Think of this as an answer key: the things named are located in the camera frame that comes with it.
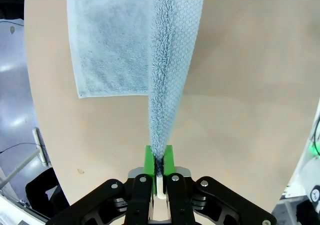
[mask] silver bolt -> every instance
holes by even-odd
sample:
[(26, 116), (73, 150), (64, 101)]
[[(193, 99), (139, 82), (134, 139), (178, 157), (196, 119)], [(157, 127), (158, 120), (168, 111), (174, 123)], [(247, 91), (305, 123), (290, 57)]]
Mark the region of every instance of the silver bolt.
[(202, 180), (200, 184), (202, 187), (206, 187), (209, 185), (209, 183), (206, 180)]
[(177, 176), (177, 175), (174, 175), (174, 176), (172, 176), (172, 181), (178, 181), (179, 180), (179, 176)]
[(262, 222), (262, 225), (271, 225), (271, 222), (269, 220), (264, 220)]
[(140, 177), (140, 182), (144, 183), (145, 181), (147, 181), (147, 179), (144, 176)]

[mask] metal pole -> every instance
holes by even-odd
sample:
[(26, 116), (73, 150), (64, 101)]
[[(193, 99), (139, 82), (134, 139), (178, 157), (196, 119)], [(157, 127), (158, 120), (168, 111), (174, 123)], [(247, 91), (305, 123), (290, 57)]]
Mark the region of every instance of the metal pole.
[(0, 183), (0, 190), (4, 188), (4, 186), (10, 182), (10, 180), (23, 169), (28, 163), (31, 162), (38, 154), (40, 153), (39, 149), (36, 149), (26, 160), (24, 160), (18, 167), (16, 167), (4, 180)]

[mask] screw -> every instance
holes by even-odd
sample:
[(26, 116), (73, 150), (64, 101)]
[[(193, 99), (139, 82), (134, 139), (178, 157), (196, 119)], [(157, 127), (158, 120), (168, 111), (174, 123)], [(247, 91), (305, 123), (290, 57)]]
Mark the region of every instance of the screw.
[(172, 181), (178, 181), (179, 180), (179, 176), (177, 176), (177, 175), (174, 175), (174, 176), (172, 176)]
[(209, 185), (209, 183), (206, 180), (202, 180), (200, 184), (202, 187), (206, 187)]
[(271, 225), (271, 222), (269, 220), (264, 220), (262, 222), (262, 225)]

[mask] shiny floor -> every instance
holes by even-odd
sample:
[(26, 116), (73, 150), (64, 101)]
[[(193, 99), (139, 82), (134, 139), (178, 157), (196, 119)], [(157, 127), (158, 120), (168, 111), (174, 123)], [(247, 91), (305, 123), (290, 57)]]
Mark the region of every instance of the shiny floor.
[[(34, 143), (32, 129), (38, 127), (31, 95), (24, 44), (24, 21), (0, 19), (0, 151), (18, 143)], [(0, 168), (7, 176), (34, 150), (22, 144), (0, 154)], [(44, 167), (35, 157), (10, 184), (20, 200), (26, 201), (25, 186)]]

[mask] blue towel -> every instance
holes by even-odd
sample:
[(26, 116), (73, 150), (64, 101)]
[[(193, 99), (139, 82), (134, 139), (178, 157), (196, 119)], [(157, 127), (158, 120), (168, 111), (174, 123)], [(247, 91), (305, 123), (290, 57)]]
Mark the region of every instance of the blue towel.
[(164, 156), (203, 0), (67, 0), (80, 98), (148, 95), (152, 152)]

